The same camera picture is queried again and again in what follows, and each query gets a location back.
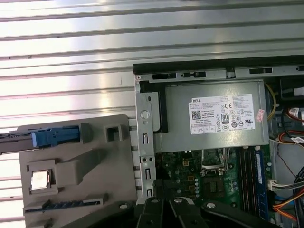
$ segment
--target blue ram module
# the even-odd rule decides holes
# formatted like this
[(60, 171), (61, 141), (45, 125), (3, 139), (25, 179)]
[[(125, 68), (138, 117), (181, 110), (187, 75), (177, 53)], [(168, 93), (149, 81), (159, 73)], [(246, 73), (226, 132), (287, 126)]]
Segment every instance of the blue ram module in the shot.
[(268, 203), (264, 170), (264, 155), (262, 151), (254, 151), (254, 155), (256, 168), (255, 184), (258, 213), (261, 219), (268, 221)]

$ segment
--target blue latch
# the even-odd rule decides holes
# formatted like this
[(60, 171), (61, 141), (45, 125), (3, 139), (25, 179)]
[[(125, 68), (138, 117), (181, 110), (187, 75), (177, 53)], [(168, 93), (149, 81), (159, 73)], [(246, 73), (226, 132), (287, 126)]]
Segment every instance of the blue latch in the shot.
[(39, 129), (32, 131), (31, 135), (34, 147), (53, 147), (60, 143), (80, 141), (78, 126)]

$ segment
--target connector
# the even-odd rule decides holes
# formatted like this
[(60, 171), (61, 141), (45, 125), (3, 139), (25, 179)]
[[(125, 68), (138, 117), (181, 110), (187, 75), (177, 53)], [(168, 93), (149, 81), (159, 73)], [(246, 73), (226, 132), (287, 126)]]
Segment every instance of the connector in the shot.
[(277, 189), (274, 189), (274, 186), (273, 184), (275, 183), (276, 181), (275, 180), (268, 180), (267, 181), (267, 188), (270, 190), (270, 191), (276, 191)]

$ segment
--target metal frame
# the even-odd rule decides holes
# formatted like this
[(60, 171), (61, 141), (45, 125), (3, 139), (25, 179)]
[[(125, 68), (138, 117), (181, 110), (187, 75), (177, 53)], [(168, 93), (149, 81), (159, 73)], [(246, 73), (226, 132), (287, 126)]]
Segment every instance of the metal frame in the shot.
[[(270, 68), (270, 73), (258, 73), (252, 74), (250, 73), (251, 69), (260, 69), (265, 68), (262, 66), (253, 66), (253, 67), (236, 67), (233, 70), (227, 70), (225, 68), (222, 69), (202, 69), (202, 70), (193, 70), (192, 72), (201, 72), (204, 71), (206, 77), (203, 78), (194, 78), (194, 77), (183, 77), (183, 73), (185, 71), (175, 71), (176, 78), (172, 79), (157, 79), (153, 80), (152, 74), (138, 74), (135, 75), (135, 102), (136, 102), (136, 116), (137, 116), (137, 131), (138, 131), (138, 147), (139, 147), (139, 155), (141, 157), (141, 179), (142, 179), (142, 193), (143, 196), (150, 196), (147, 191), (153, 189), (152, 181), (153, 178), (156, 178), (155, 172), (155, 161), (154, 161), (154, 145), (153, 145), (153, 121), (152, 121), (152, 110), (151, 110), (151, 102), (147, 99), (146, 93), (141, 93), (140, 91), (140, 81), (149, 81), (149, 83), (159, 83), (159, 82), (202, 82), (202, 81), (221, 81), (222, 83), (229, 83), (235, 80), (244, 80), (246, 82), (251, 80), (257, 80), (262, 78), (272, 78), (272, 77), (281, 77), (281, 76), (300, 76), (304, 75), (304, 71), (299, 71), (299, 64), (291, 64), (285, 66), (266, 66), (266, 68)], [(269, 103), (267, 100), (260, 101), (261, 103)], [(141, 117), (142, 111), (148, 111), (149, 117), (144, 119)], [(263, 127), (267, 127), (267, 122), (263, 123)], [(148, 134), (148, 144), (143, 144), (141, 135), (143, 133)], [(273, 143), (270, 144), (272, 155), (273, 155)], [(147, 178), (146, 170), (149, 169), (150, 176)]]

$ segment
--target barcode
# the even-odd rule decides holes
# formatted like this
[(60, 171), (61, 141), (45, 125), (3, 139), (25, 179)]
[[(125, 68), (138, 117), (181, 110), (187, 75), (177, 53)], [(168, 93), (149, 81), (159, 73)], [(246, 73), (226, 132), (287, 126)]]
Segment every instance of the barcode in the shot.
[(200, 111), (192, 111), (192, 120), (200, 120)]

